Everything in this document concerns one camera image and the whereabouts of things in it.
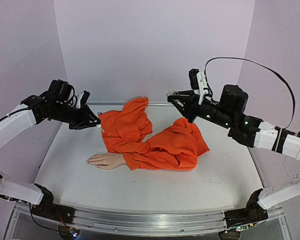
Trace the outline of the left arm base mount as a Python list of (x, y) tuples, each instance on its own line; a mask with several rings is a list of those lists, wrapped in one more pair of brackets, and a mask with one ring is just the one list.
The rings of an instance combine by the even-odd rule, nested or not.
[(37, 183), (34, 185), (42, 191), (43, 197), (39, 204), (32, 205), (30, 208), (31, 213), (45, 219), (71, 224), (74, 219), (75, 209), (70, 206), (54, 203), (54, 196), (51, 191)]

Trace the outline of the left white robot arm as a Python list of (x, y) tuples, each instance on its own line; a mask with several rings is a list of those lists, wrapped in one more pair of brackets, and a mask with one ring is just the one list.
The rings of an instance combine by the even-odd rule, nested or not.
[[(0, 119), (0, 150), (19, 134), (44, 120), (66, 123), (71, 130), (101, 127), (101, 120), (87, 105), (89, 96), (86, 90), (76, 95), (68, 82), (53, 80), (48, 90), (27, 97)], [(39, 212), (51, 219), (57, 215), (58, 208), (45, 198), (47, 195), (47, 190), (41, 186), (13, 180), (0, 172), (1, 198), (38, 205)]]

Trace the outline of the white nail polish cap brush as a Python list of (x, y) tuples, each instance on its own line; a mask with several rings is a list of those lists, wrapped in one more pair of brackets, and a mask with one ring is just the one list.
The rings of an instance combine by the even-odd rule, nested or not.
[(105, 132), (105, 131), (103, 130), (103, 128), (102, 128), (102, 125), (101, 125), (101, 124), (98, 124), (98, 125), (97, 125), (97, 127), (98, 127), (98, 128), (101, 130), (101, 132), (102, 132), (102, 133), (104, 133), (104, 132)]

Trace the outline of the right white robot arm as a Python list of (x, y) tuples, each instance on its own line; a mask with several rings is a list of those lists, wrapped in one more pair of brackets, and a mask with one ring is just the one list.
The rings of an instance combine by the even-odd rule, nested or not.
[[(227, 84), (217, 103), (202, 97), (197, 89), (168, 93), (167, 101), (190, 123), (202, 118), (228, 129), (228, 136), (243, 146), (271, 150), (300, 161), (300, 132), (244, 114), (248, 97), (239, 86)], [(258, 194), (257, 203), (267, 210), (299, 195), (300, 179), (294, 179), (278, 188), (264, 188)]]

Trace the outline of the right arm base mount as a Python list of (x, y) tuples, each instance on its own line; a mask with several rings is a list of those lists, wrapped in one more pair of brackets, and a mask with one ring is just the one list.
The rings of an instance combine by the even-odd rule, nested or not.
[(227, 210), (224, 212), (226, 229), (232, 229), (239, 226), (256, 224), (268, 219), (268, 212), (259, 204), (259, 195), (263, 189), (260, 188), (253, 192), (244, 208)]

